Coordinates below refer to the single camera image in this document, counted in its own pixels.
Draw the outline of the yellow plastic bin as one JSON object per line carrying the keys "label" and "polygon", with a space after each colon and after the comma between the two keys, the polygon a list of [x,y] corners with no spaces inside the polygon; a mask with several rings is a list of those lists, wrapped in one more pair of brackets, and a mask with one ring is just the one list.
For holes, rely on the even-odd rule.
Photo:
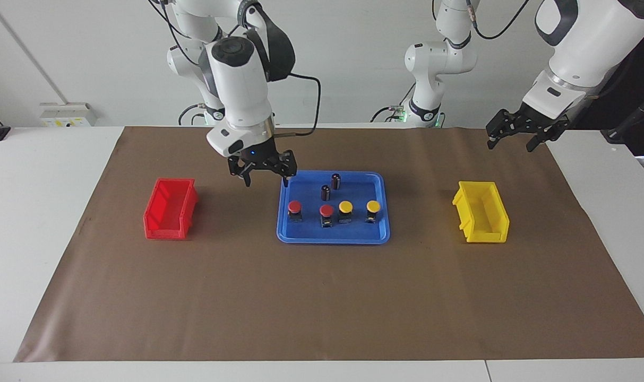
{"label": "yellow plastic bin", "polygon": [[466,242],[506,242],[510,219],[493,181],[459,181],[451,203]]}

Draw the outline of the blue plastic tray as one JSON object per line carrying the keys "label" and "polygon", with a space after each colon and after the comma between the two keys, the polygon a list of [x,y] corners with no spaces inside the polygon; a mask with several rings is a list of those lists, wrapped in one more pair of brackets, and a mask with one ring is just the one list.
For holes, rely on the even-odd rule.
{"label": "blue plastic tray", "polygon": [[[341,175],[339,189],[331,190],[327,202],[333,206],[332,227],[320,225],[319,208],[325,204],[320,199],[320,188],[331,186],[331,176]],[[291,222],[287,205],[292,200],[302,204],[303,220]],[[338,222],[338,205],[341,201],[353,204],[353,219]],[[366,223],[366,203],[376,200],[381,205],[377,222]],[[390,239],[387,194],[383,177],[372,171],[303,171],[291,177],[288,187],[280,186],[277,217],[277,236],[288,244],[315,245],[382,245]]]}

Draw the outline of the red plastic bin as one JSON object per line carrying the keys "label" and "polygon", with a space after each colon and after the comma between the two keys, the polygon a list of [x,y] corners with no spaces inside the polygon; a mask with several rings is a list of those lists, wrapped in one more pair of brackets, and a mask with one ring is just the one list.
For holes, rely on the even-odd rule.
{"label": "red plastic bin", "polygon": [[195,179],[157,179],[143,215],[145,237],[149,240],[187,239],[198,200]]}

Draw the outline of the black stand pole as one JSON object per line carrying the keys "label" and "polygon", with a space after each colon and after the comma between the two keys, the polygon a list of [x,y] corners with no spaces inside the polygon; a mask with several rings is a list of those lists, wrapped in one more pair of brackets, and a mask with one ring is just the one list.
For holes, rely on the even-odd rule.
{"label": "black stand pole", "polygon": [[630,113],[621,123],[619,123],[615,128],[606,130],[604,133],[604,138],[607,142],[612,144],[623,144],[624,135],[627,133],[632,126],[641,123],[644,120],[644,101],[640,106]]}

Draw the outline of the brown table mat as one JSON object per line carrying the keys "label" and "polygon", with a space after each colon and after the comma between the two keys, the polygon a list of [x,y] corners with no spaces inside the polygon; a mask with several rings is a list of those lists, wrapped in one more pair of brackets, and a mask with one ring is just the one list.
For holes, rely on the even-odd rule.
{"label": "brown table mat", "polygon": [[[290,245],[280,178],[231,177],[205,129],[128,127],[16,362],[644,357],[644,315],[545,146],[480,129],[322,129],[300,169],[375,171],[384,245]],[[193,225],[149,240],[155,181],[193,178]],[[506,242],[466,242],[459,181],[493,181]]]}

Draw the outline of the white wall socket box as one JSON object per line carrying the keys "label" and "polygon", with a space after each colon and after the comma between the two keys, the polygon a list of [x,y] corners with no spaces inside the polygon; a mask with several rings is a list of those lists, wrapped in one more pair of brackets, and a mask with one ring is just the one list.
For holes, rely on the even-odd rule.
{"label": "white wall socket box", "polygon": [[86,102],[41,102],[40,120],[45,127],[92,127],[98,117]]}

